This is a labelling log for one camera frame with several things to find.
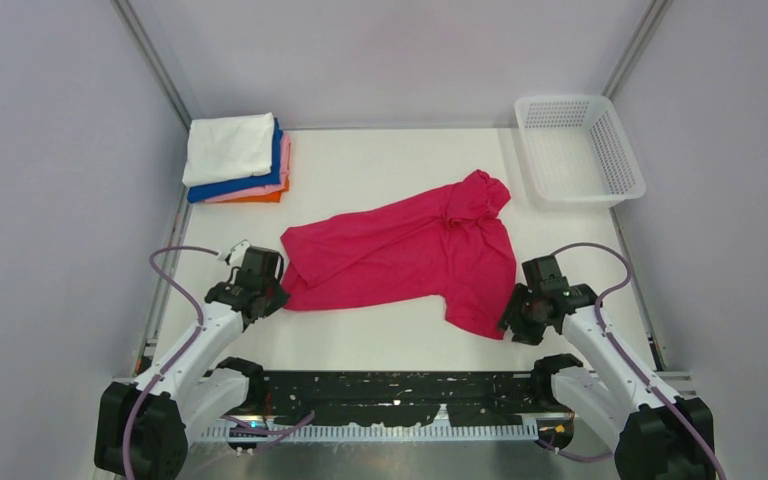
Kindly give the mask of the magenta t-shirt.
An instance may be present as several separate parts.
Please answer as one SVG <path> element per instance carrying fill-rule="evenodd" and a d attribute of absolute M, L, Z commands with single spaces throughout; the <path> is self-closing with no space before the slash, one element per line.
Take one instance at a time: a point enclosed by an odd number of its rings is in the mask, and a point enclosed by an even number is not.
<path fill-rule="evenodd" d="M 482 170 L 369 211 L 288 228 L 282 280 L 292 311 L 376 306 L 439 296 L 444 318 L 500 340 L 517 262 L 499 214 L 506 185 Z"/>

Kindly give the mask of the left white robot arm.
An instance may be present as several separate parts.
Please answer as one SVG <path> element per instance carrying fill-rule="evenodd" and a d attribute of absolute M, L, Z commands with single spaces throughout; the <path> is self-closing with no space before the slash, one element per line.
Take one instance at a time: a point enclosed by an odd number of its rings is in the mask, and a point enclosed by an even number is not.
<path fill-rule="evenodd" d="M 283 256 L 248 241 L 216 259 L 227 279 L 197 299 L 170 285 L 194 307 L 196 318 L 172 349 L 136 378 L 114 381 L 100 399 L 94 464 L 127 479 L 174 479 L 191 445 L 222 415 L 258 412 L 267 398 L 246 361 L 220 354 L 259 319 L 282 309 Z"/>

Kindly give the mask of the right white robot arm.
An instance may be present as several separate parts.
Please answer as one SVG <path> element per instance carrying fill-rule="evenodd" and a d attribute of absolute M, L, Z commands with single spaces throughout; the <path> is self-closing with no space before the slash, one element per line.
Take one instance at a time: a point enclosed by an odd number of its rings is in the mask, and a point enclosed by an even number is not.
<path fill-rule="evenodd" d="M 713 414 L 685 398 L 620 337 L 603 299 L 571 284 L 553 255 L 522 265 L 501 328 L 536 346 L 552 328 L 577 349 L 535 361 L 531 397 L 587 423 L 609 448 L 622 479 L 717 479 Z"/>

